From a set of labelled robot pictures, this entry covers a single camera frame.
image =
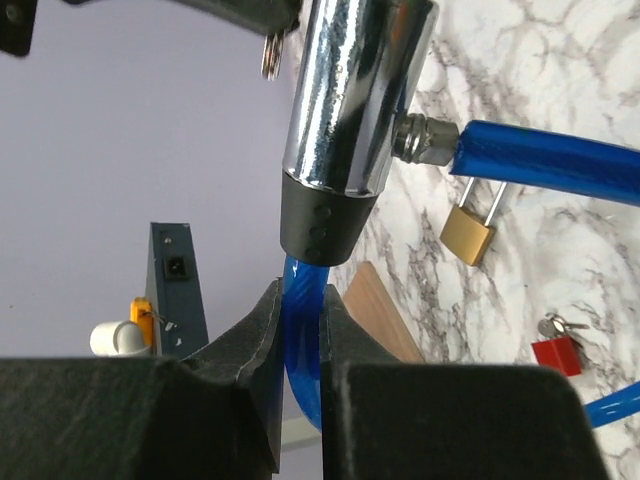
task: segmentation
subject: marble countertop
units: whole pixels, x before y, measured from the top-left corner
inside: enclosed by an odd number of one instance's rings
[[[438,3],[412,110],[640,147],[640,1]],[[498,184],[478,183],[474,203],[488,208]],[[338,289],[373,262],[431,362],[534,363],[537,322],[557,312],[591,327],[575,333],[588,366],[572,382],[585,402],[640,380],[640,209],[513,185],[471,268],[439,241],[463,188],[445,169],[396,162],[353,257],[333,270]],[[612,478],[640,478],[640,415],[597,438]]]

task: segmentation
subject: gray wall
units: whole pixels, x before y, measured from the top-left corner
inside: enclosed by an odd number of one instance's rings
[[[281,273],[292,87],[262,42],[168,1],[40,1],[32,55],[0,56],[0,355],[88,355],[144,292],[151,221],[191,223],[212,338]]]

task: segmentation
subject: silver ferrule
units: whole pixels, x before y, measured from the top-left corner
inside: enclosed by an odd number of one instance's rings
[[[283,160],[308,187],[384,189],[438,6],[429,0],[314,0]]]

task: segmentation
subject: brass padlock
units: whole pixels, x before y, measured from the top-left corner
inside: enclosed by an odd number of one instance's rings
[[[506,182],[500,184],[498,194],[493,200],[489,214],[483,220],[478,214],[464,206],[475,180],[475,178],[471,178],[467,183],[460,203],[451,210],[440,234],[440,240],[451,250],[451,253],[472,267],[480,263],[484,253],[489,248],[493,235],[496,233],[496,229],[491,226],[491,223],[498,213],[500,202],[507,187]]]

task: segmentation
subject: black rubber cap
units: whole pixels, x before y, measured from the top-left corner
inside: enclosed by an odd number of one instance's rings
[[[377,199],[309,188],[283,172],[280,244],[304,263],[340,265],[351,256]]]

